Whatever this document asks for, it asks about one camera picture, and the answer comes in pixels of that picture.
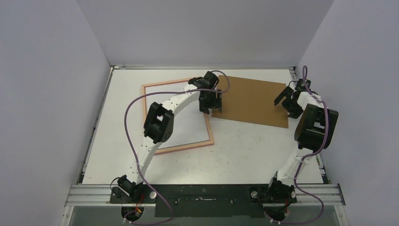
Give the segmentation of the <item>brown cardboard backing board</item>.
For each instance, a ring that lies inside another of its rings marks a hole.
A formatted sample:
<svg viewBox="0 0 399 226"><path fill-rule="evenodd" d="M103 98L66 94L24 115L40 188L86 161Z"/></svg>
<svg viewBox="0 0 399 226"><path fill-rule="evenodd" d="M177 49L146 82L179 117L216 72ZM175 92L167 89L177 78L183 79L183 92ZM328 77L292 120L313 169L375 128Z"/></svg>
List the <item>brown cardboard backing board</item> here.
<svg viewBox="0 0 399 226"><path fill-rule="evenodd" d="M287 111L274 105L286 84L229 77L229 90L222 94L222 112L214 110L213 118L288 128Z"/></svg>

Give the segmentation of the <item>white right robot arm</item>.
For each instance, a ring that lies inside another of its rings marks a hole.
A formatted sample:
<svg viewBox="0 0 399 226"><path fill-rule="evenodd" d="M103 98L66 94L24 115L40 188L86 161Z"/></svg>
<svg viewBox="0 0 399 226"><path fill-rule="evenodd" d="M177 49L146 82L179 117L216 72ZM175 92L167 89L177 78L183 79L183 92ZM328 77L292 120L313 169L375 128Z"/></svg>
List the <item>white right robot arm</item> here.
<svg viewBox="0 0 399 226"><path fill-rule="evenodd" d="M299 123L294 132L297 147L266 188L266 198L271 202L295 200L299 174L313 156L328 148L335 131L339 112L326 107L321 96L310 90L310 84L310 80L299 79L295 88L287 86L274 100Z"/></svg>

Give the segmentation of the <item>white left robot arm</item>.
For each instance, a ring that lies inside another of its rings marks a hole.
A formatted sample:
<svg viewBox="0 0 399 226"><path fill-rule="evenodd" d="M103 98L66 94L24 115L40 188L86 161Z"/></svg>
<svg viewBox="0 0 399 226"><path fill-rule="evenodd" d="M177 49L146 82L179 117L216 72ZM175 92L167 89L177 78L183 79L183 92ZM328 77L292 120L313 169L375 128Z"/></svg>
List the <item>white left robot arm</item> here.
<svg viewBox="0 0 399 226"><path fill-rule="evenodd" d="M136 202L142 194L145 172L158 148L168 141L173 133L175 117L194 101L199 103L199 111L209 114L210 110L222 111L222 94L226 90L217 88L219 78L216 71L207 71L202 77L188 80L181 91L170 91L171 97L162 102L153 102L144 120L144 138L136 150L128 132L128 112L138 100L134 99L124 114L124 130L134 155L134 162L129 172L117 180L122 197L130 203Z"/></svg>

